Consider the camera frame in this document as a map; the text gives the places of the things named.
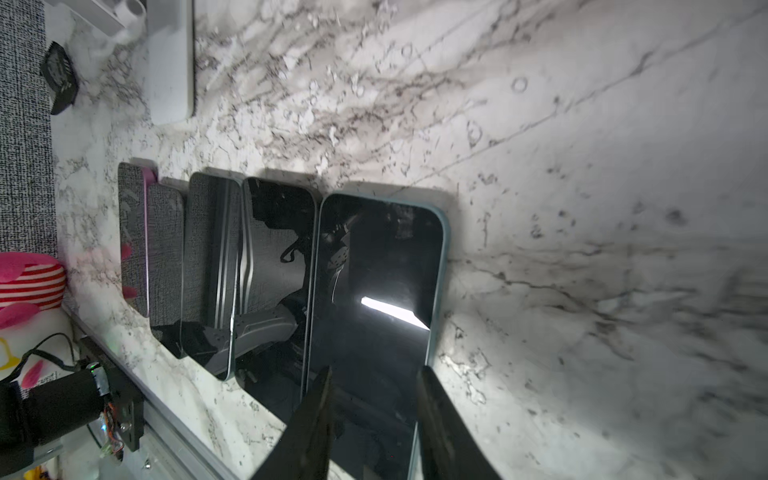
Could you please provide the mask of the black phone front white stand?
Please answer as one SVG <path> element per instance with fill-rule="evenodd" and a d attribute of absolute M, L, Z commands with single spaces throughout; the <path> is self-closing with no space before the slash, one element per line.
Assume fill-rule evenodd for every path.
<path fill-rule="evenodd" d="M 156 177 L 146 166 L 121 162 L 117 180 L 123 297 L 148 318 L 148 191 Z"/>

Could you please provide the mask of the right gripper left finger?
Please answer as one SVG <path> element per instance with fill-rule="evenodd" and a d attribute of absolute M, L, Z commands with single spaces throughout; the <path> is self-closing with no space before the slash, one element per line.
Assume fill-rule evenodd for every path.
<path fill-rule="evenodd" d="M 332 370 L 324 367 L 253 480 L 328 477 L 333 438 L 331 400 Z"/>

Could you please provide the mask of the black phone wooden base stand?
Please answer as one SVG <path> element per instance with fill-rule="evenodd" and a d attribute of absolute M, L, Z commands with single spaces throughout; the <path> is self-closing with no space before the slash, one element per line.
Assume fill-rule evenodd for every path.
<path fill-rule="evenodd" d="M 307 371 L 331 371 L 331 458 L 408 479 L 450 230 L 437 208 L 334 193 L 320 207 Z"/>

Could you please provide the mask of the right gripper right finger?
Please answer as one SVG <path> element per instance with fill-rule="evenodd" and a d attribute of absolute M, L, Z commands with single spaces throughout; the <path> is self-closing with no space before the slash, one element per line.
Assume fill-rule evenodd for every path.
<path fill-rule="evenodd" d="M 424 479 L 501 479 L 429 366 L 418 374 L 416 398 Z"/>

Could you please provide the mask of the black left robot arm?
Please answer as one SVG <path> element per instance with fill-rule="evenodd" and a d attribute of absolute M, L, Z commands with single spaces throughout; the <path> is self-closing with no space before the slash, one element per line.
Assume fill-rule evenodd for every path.
<path fill-rule="evenodd" d="M 36 356 L 68 373 L 22 394 L 17 378 Z M 30 467 L 35 450 L 94 421 L 102 413 L 110 384 L 104 366 L 79 361 L 68 365 L 42 349 L 25 352 L 11 373 L 1 380 L 1 475 Z"/>

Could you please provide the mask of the black phone white stand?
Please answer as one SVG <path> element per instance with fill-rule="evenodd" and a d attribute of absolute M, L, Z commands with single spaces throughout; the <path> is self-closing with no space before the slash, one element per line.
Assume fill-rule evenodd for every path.
<path fill-rule="evenodd" d="M 121 162 L 117 180 L 123 297 L 148 318 L 148 191 L 156 177 L 146 166 Z"/>
<path fill-rule="evenodd" d="M 317 201 L 285 182 L 250 177 L 243 187 L 235 378 L 287 422 L 303 396 Z"/>

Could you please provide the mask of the black phone grey stand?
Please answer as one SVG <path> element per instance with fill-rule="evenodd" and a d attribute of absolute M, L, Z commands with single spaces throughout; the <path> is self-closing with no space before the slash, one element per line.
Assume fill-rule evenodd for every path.
<path fill-rule="evenodd" d="M 153 336 L 176 358 L 183 358 L 184 198 L 155 183 L 147 197 L 149 325 Z"/>

